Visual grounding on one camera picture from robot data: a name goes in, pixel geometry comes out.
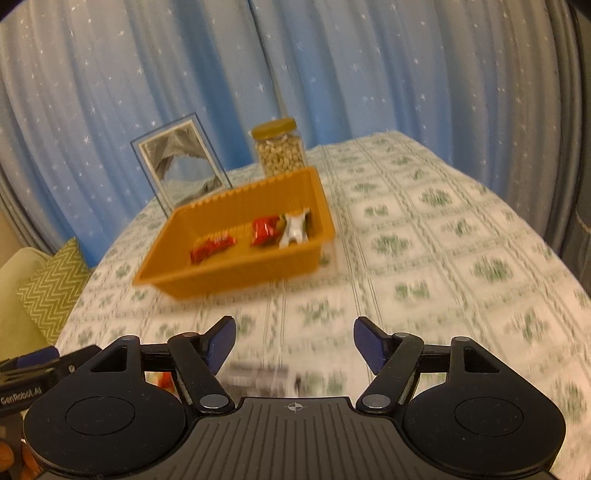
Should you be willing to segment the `person's hand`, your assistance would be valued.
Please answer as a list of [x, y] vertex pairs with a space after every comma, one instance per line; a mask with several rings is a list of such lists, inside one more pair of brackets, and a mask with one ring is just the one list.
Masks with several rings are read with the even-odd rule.
[[20, 440], [18, 445], [0, 442], [1, 478], [12, 480], [34, 480], [42, 474], [42, 469], [32, 455], [26, 441]]

